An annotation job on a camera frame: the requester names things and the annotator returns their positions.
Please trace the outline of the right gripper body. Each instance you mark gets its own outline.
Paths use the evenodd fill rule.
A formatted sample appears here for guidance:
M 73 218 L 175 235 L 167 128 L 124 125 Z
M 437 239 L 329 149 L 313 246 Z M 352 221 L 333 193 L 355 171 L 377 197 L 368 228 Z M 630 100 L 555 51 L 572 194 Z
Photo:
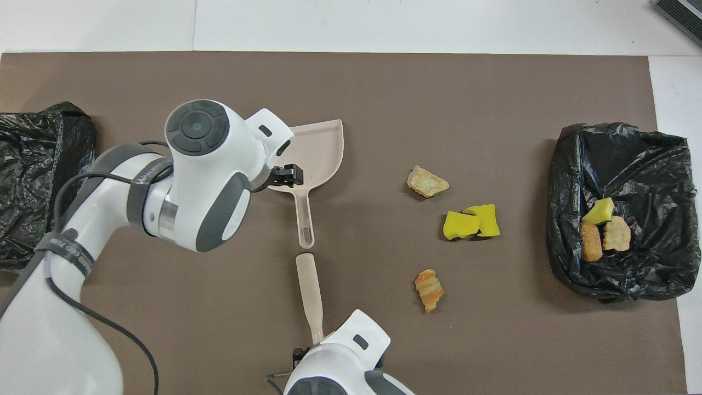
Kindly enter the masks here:
M 356 308 L 336 331 L 324 338 L 324 345 L 339 345 L 359 359 L 364 369 L 376 369 L 391 339 L 369 315 Z

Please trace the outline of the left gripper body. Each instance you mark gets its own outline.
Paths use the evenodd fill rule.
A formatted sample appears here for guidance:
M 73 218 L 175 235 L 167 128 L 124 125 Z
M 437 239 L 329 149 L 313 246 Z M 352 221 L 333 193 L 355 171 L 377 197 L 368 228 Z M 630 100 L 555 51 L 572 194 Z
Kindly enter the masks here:
M 295 134 L 283 120 L 266 108 L 251 115 L 245 123 L 263 145 L 266 167 L 273 168 L 295 139 Z

